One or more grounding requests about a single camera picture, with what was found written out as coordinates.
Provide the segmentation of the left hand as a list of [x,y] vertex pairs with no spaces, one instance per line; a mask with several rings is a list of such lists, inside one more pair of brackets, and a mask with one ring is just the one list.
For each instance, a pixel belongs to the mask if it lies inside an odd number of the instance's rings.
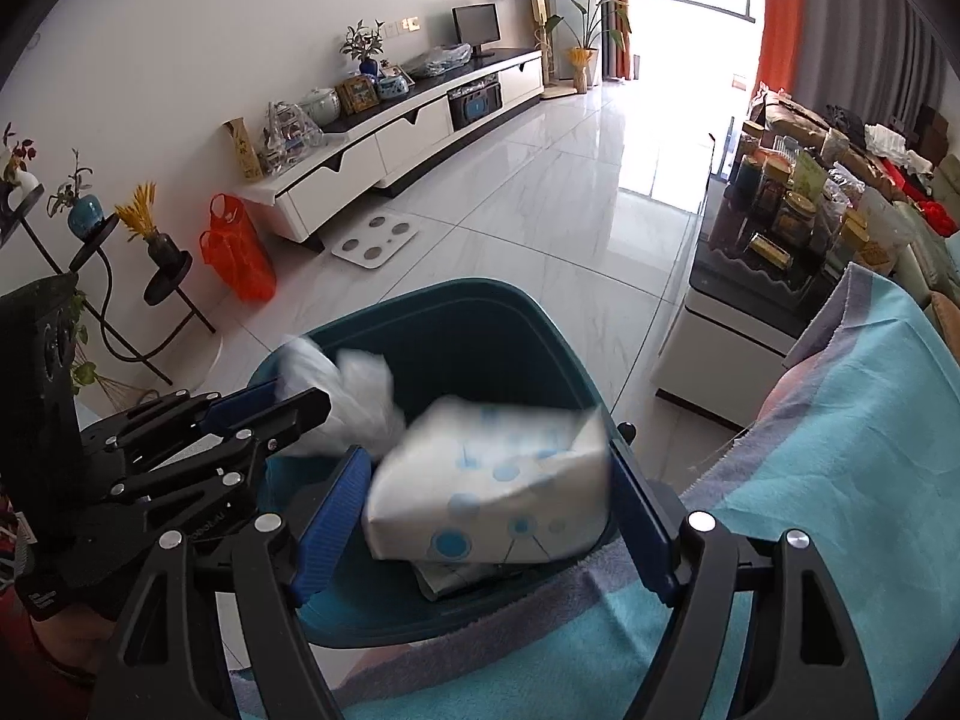
[[10,585],[2,590],[2,691],[37,702],[86,699],[114,629],[88,606],[37,621]]

